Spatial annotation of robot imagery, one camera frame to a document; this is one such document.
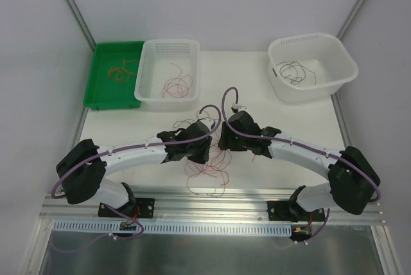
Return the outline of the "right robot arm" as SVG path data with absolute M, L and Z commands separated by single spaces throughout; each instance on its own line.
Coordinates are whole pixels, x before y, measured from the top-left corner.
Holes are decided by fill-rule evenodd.
M 381 180 L 359 149 L 348 146 L 333 151 L 294 140 L 274 127 L 261 128 L 247 111 L 237 109 L 222 123 L 218 146 L 287 161 L 325 178 L 320 185 L 299 186 L 288 200 L 270 207 L 284 221 L 307 220 L 310 213 L 333 207 L 360 215 L 368 203 L 381 197 Z

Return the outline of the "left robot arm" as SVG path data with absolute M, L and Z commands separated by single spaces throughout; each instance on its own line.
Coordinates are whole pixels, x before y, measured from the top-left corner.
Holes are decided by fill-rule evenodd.
M 71 205 L 99 202 L 101 217 L 134 217 L 141 207 L 130 186 L 111 181 L 108 175 L 183 158 L 204 164 L 209 159 L 215 128 L 212 119 L 202 118 L 186 128 L 162 131 L 135 145 L 98 146 L 91 139 L 82 140 L 57 164 L 62 198 Z

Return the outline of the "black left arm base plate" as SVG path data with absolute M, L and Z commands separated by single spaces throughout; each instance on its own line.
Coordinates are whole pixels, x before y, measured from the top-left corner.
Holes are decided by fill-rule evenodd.
M 112 211 L 106 205 L 100 204 L 98 210 L 98 217 L 101 218 L 115 218 L 125 215 L 130 218 L 153 218 L 155 210 L 154 198 L 133 198 L 124 206 Z

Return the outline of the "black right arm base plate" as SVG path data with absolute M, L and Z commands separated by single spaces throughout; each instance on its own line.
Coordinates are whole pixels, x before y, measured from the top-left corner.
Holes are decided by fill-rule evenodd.
M 269 221 L 292 221 L 288 202 L 285 200 L 270 200 L 267 202 L 267 213 Z

